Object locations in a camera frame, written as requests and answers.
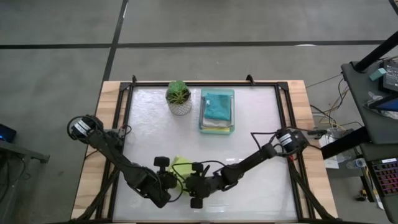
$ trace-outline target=keyboard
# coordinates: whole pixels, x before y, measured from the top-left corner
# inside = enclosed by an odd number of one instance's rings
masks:
[[[398,194],[398,158],[371,161],[383,196]]]

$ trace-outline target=white pot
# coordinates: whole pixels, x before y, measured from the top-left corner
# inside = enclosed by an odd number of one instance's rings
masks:
[[[167,93],[168,93],[168,92],[169,92],[169,91],[166,92],[166,101],[167,101],[167,104],[168,104],[168,106],[169,106],[169,108],[170,108],[170,111],[171,111],[173,114],[175,114],[175,115],[185,115],[185,114],[187,114],[189,111],[191,111],[191,107],[192,107],[191,91],[189,91],[189,98],[188,98],[188,100],[187,100],[185,103],[181,104],[181,105],[176,105],[176,104],[170,103],[170,102],[168,101],[168,99],[167,99]]]

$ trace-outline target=green cloth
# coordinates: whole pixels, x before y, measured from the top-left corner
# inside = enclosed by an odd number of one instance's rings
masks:
[[[171,163],[171,165],[168,168],[168,171],[175,174],[177,176],[177,178],[181,181],[181,183],[183,184],[183,187],[185,188],[185,184],[184,184],[184,180],[177,175],[174,170],[172,169],[172,165],[174,164],[182,164],[182,163],[192,163],[191,161],[189,161],[188,159],[182,157],[182,156],[176,156],[173,160],[173,163]],[[175,171],[177,171],[184,179],[186,179],[187,177],[189,177],[189,175],[191,173],[193,173],[194,171],[192,171],[192,165],[191,164],[187,164],[187,165],[178,165],[178,166],[174,166]]]
[[[231,96],[206,94],[205,118],[231,121]]]

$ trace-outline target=potted plant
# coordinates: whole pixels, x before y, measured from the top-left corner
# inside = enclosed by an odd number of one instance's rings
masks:
[[[187,114],[192,107],[191,92],[183,81],[172,81],[166,91],[170,111],[176,115]]]

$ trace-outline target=floor tile line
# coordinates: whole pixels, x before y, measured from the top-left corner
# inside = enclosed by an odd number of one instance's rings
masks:
[[[311,47],[311,46],[340,46],[340,45],[379,45],[384,40],[300,40],[300,41],[216,41],[216,42],[153,42],[153,43],[116,43],[120,36],[120,29],[115,30],[111,44],[16,44],[0,45],[0,50],[8,49],[153,49],[153,48],[190,48],[190,47]]]
[[[116,49],[118,47],[118,42],[119,42],[120,33],[122,30],[123,20],[124,20],[124,16],[126,13],[128,2],[129,2],[129,0],[123,0],[122,6],[120,8],[118,23],[116,24],[116,28],[114,31],[112,46],[111,46],[111,49],[109,50],[108,60],[106,61],[105,71],[104,71],[104,75],[102,78],[102,82],[108,81],[109,77],[111,76],[113,60],[114,60],[114,56],[116,54]]]

